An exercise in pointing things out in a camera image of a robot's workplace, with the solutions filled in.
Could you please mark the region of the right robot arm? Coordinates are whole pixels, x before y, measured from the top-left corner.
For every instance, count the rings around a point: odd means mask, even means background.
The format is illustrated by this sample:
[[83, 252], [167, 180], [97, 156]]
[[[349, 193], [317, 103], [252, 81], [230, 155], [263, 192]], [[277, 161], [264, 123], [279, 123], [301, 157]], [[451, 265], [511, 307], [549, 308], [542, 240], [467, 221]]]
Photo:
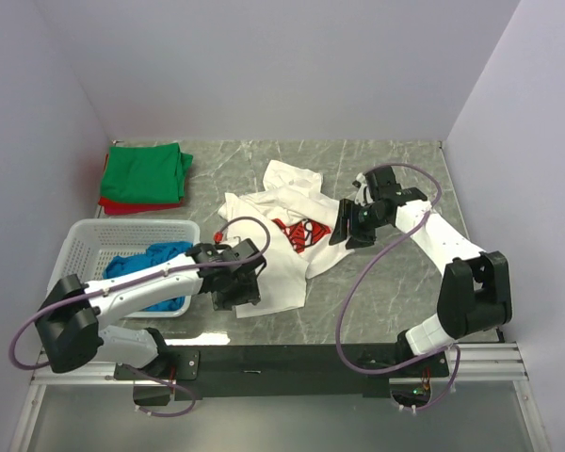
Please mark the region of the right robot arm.
[[509, 263], [501, 252], [486, 252], [460, 234], [436, 212], [440, 197], [429, 199], [417, 187], [402, 186], [394, 168], [381, 165], [356, 176], [357, 192], [339, 202], [330, 243], [347, 250], [371, 247], [377, 230], [392, 226], [401, 233], [397, 244], [411, 239], [440, 271], [435, 314], [401, 332], [395, 342], [397, 363], [414, 363], [465, 336], [510, 322]]

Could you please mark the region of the white t shirt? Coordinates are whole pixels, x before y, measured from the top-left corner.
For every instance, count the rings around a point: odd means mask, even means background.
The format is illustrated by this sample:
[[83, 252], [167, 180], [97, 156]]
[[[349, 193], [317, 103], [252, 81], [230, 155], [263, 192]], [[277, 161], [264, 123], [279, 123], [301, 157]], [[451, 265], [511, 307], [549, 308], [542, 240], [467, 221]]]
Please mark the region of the white t shirt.
[[243, 218], [227, 228], [228, 244], [249, 238], [258, 247], [264, 245], [262, 227], [249, 218], [264, 223], [270, 233], [266, 268], [257, 278], [261, 300], [237, 307], [238, 318], [303, 307], [307, 281], [350, 255], [344, 242], [329, 244], [339, 201], [324, 195], [322, 184], [323, 177], [317, 172], [272, 160], [263, 177], [263, 191], [225, 195], [218, 214], [226, 220]]

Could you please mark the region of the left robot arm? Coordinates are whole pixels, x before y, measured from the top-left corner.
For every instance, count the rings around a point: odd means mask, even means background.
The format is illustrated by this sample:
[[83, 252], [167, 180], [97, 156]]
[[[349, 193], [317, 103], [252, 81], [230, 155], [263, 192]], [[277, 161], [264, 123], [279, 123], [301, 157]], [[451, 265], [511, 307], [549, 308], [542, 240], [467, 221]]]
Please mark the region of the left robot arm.
[[165, 263], [127, 275], [81, 282], [61, 278], [34, 324], [51, 370], [64, 374], [99, 356], [143, 368], [164, 343], [146, 331], [115, 328], [121, 318], [165, 301], [209, 293], [215, 310], [260, 301], [257, 278], [266, 258], [250, 239], [237, 245], [199, 243]]

